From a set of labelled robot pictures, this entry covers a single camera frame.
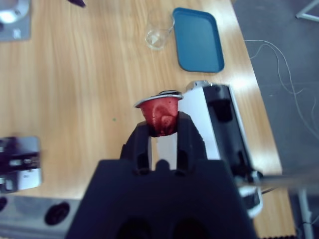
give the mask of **gray floor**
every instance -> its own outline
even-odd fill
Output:
[[[275,44],[285,55],[302,114],[315,128],[311,111],[314,98],[314,121],[319,127],[319,22],[296,19],[295,14],[310,0],[238,0],[235,12],[244,39],[262,39]],[[311,11],[319,16],[319,7]],[[262,43],[247,42],[250,56]],[[280,84],[277,59],[273,51],[264,47],[252,59],[254,72],[263,96],[269,121],[277,144],[284,172],[302,167],[317,167],[319,172],[319,140],[301,120],[294,96]],[[283,59],[280,72],[286,87],[291,90],[289,75]],[[297,224],[301,221],[297,200],[292,196]],[[310,198],[314,218],[319,214],[319,197]]]

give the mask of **drinking glass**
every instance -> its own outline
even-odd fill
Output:
[[[174,17],[165,9],[153,9],[149,12],[146,26],[145,41],[152,49],[164,47],[174,27]]]

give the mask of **wooden table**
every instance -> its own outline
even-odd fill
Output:
[[[136,124],[133,104],[194,80],[230,84],[255,167],[281,173],[273,135],[229,0],[34,0],[32,38],[0,43],[0,136],[41,140],[43,184],[18,195],[80,199],[100,159],[120,156]],[[182,70],[173,36],[161,51],[144,42],[153,7],[207,11],[217,20],[225,68],[217,74]],[[287,192],[265,196],[255,219],[260,237],[295,233]]]

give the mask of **red coffee capsule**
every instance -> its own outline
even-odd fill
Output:
[[[182,98],[180,92],[165,91],[137,102],[134,107],[142,110],[156,137],[166,136],[176,132],[178,101]]]

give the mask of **plastic tray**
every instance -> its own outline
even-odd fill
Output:
[[[174,10],[175,37],[181,68],[196,72],[219,72],[224,57],[215,18],[203,11]]]

